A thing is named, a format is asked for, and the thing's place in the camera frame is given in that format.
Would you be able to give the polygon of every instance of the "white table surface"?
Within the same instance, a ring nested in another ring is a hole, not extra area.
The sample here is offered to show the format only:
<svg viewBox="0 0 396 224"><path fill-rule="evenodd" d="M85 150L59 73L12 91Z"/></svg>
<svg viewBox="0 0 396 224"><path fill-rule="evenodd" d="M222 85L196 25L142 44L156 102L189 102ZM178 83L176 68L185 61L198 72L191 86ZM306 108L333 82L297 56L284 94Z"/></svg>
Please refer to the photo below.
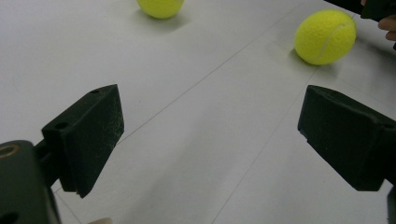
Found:
<svg viewBox="0 0 396 224"><path fill-rule="evenodd" d="M0 142L34 144L83 94L118 84L125 133L84 199L52 189L65 224L388 223L297 131L308 84L396 119L396 53L373 21L336 63L293 51L320 0L186 0L172 19L135 0L0 1Z"/></svg>

